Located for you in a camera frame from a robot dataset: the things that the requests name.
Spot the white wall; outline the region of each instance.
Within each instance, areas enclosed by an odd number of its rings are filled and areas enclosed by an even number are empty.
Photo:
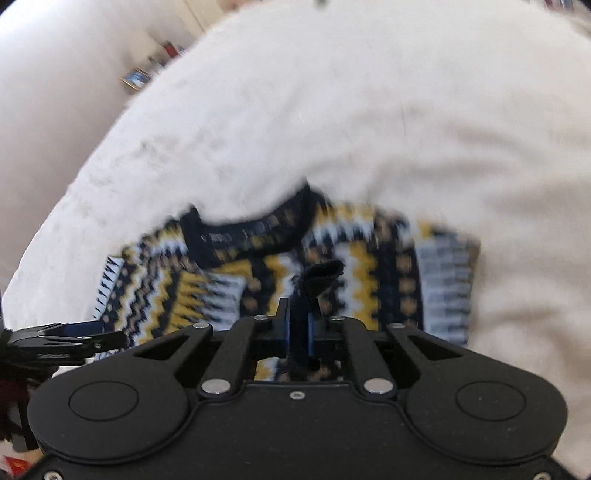
[[[0,16],[0,288],[129,99],[135,29],[193,40],[172,0],[17,0]]]
[[[199,38],[223,16],[222,2],[226,0],[175,0],[177,16],[185,28]]]

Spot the black fabric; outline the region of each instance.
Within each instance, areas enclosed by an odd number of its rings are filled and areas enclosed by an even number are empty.
[[[257,220],[210,225],[195,207],[179,219],[189,258],[202,268],[225,262],[287,252],[301,242],[314,219],[316,206],[326,203],[304,185],[293,197]]]

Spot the metal screw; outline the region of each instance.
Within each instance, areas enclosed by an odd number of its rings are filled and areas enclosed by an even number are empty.
[[[228,380],[224,380],[223,378],[212,378],[210,380],[206,380],[201,384],[201,390],[205,393],[209,393],[210,395],[220,395],[222,393],[226,393],[230,391],[232,386]]]
[[[300,392],[299,390],[296,390],[295,392],[290,393],[290,398],[292,400],[304,400],[305,397],[306,397],[306,394],[304,392]]]
[[[363,384],[364,389],[369,393],[388,393],[394,388],[394,384],[385,378],[370,378]]]
[[[57,472],[49,471],[45,472],[43,480],[64,480],[64,478]]]

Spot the knit sweater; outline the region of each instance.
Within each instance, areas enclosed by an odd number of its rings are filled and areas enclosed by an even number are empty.
[[[331,203],[304,186],[261,218],[202,222],[192,207],[108,257],[95,318],[136,346],[199,320],[229,329],[242,316],[273,315],[294,278],[320,261],[345,265],[319,297],[322,313],[368,329],[405,323],[464,344],[473,238],[370,205]]]

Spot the white fluffy blanket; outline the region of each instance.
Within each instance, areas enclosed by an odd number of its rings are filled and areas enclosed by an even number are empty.
[[[479,236],[471,347],[552,381],[591,471],[591,44],[518,0],[278,0],[229,17],[113,127],[25,253],[12,327],[89,318],[105,255],[194,203],[306,177]]]

